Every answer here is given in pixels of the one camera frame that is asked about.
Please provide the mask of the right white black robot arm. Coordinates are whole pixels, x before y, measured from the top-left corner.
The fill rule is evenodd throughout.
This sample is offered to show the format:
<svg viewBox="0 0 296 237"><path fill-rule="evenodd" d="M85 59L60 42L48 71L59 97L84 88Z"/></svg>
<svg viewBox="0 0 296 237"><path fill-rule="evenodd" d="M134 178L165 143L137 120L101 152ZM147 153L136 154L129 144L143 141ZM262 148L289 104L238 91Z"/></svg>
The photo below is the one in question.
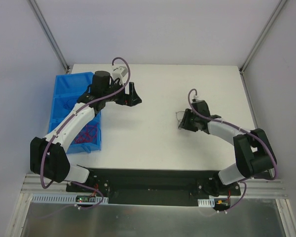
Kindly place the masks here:
<svg viewBox="0 0 296 237"><path fill-rule="evenodd" d="M203 131L219 137L234 146L235 163L221 170L212 182L212 189L223 195L230 184L251 177L262 178L263 172L274 168L276 159L267 135L262 129L247 131L218 115L211 115L204 100L193 99L178 126L192 132Z"/></svg>

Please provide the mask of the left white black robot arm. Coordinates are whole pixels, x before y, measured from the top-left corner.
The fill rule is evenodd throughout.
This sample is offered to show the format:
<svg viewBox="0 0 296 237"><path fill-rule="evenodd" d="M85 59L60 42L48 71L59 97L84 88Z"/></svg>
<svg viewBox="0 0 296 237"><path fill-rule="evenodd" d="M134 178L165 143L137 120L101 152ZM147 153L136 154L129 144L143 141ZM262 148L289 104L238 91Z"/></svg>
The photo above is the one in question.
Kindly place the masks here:
<svg viewBox="0 0 296 237"><path fill-rule="evenodd" d="M89 170L71 164L67 150L75 137L105 107L107 102L133 107L142 102L137 95L134 83L123 79L130 78L127 67L114 66L112 73L96 71L92 82L77 99L76 104L64 120L43 138L35 137L30 143L30 170L53 182L77 182L83 192L94 188L94 179Z"/></svg>

